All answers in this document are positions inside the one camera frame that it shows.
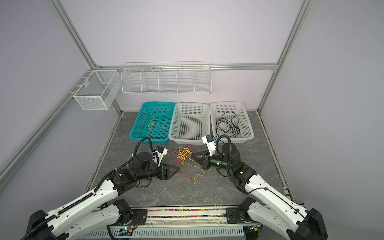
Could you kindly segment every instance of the red string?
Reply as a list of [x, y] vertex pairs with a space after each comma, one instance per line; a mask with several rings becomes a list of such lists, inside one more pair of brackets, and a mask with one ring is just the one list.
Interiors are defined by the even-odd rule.
[[[187, 175], [187, 174], [185, 174], [185, 173], [183, 173], [183, 172], [178, 172], [178, 173], [181, 173], [181, 174]], [[192, 179], [192, 180], [193, 180], [193, 178], [191, 178], [190, 176], [188, 176], [188, 175], [187, 175], [187, 177], [189, 177], [190, 179]]]

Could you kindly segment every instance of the gray marble tabletop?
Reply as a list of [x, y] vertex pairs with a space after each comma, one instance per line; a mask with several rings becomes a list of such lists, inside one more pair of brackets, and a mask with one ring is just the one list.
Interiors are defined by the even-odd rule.
[[[264, 132], [261, 128], [257, 113], [248, 111], [248, 116], [252, 124], [255, 137], [245, 143], [236, 143], [240, 151], [241, 159], [260, 174], [272, 187], [284, 193], [280, 177], [272, 158]], [[133, 127], [137, 112], [125, 112], [112, 139], [109, 149], [101, 163], [98, 174], [95, 177], [93, 186], [110, 170], [126, 162], [137, 144], [136, 140], [129, 138], [129, 133]], [[162, 145], [168, 149], [168, 154], [163, 158], [163, 162], [178, 161], [173, 151], [178, 151], [179, 147], [185, 145], [176, 144], [168, 140]], [[190, 145], [192, 152], [205, 151], [206, 145]], [[141, 144], [138, 152], [149, 151], [148, 144]], [[196, 162], [188, 163], [199, 166]], [[180, 166], [180, 172], [188, 174], [194, 178], [197, 174], [202, 174], [201, 170], [195, 167]], [[184, 174], [176, 174], [170, 180], [153, 179], [149, 187], [134, 188], [116, 199], [125, 199], [132, 207], [147, 206], [170, 206], [170, 205], [238, 205], [247, 196], [238, 191], [229, 179], [220, 176], [214, 168], [204, 171], [204, 176], [196, 178], [193, 183]]]

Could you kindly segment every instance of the gray wall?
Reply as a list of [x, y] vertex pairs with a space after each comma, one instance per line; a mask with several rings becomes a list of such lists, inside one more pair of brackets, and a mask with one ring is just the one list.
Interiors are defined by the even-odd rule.
[[[0, 167], [87, 71], [49, 5], [0, 1]], [[1, 239], [20, 239], [29, 216], [81, 195], [116, 120], [74, 102], [0, 192]]]
[[383, 13], [316, 1], [262, 112], [293, 194], [333, 232], [384, 231]]
[[0, 168], [87, 70], [45, 0], [0, 0]]
[[85, 111], [72, 104], [0, 193], [2, 239], [22, 238], [32, 213], [83, 194], [115, 120], [114, 109]]

